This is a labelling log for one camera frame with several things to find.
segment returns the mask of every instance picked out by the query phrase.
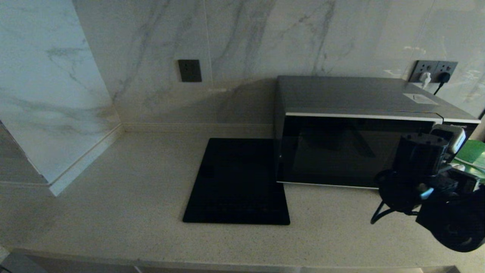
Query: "induction cooktop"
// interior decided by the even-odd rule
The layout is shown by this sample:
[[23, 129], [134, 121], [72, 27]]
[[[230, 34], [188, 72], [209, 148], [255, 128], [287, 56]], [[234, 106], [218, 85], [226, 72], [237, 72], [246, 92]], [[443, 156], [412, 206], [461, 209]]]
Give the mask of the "induction cooktop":
[[183, 221], [289, 225], [273, 140], [211, 138]]

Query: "white plug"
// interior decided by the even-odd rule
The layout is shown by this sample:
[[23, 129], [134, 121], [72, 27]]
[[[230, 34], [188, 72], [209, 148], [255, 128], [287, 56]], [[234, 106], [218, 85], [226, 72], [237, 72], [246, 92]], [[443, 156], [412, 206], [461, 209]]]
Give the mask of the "white plug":
[[428, 86], [428, 83], [431, 81], [431, 73], [429, 72], [423, 72], [420, 77], [420, 82], [423, 83], [422, 87], [425, 89]]

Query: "microwave top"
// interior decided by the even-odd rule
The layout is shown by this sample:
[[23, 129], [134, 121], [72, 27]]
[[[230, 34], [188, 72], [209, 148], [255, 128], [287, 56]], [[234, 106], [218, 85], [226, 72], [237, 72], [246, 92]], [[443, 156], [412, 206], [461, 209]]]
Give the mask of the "microwave top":
[[480, 123], [458, 107], [402, 79], [278, 76], [287, 116], [430, 115], [443, 122]]

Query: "green object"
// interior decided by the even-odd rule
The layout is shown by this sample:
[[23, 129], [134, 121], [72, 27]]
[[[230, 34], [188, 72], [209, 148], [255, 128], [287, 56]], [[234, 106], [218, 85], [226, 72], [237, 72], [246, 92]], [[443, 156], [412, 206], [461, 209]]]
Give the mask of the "green object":
[[[460, 158], [461, 160], [465, 160], [478, 166], [485, 166], [485, 143], [478, 140], [467, 140], [456, 155], [456, 158]], [[485, 184], [485, 173], [483, 171], [458, 160], [453, 160], [453, 162], [465, 165], [466, 172], [480, 177], [480, 183]]]

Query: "dark switch plate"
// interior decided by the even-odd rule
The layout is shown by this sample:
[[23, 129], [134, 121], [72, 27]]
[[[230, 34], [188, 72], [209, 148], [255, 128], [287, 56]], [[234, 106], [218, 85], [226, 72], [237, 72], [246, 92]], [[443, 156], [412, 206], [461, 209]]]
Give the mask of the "dark switch plate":
[[199, 83], [202, 81], [199, 60], [179, 60], [178, 68], [183, 82]]

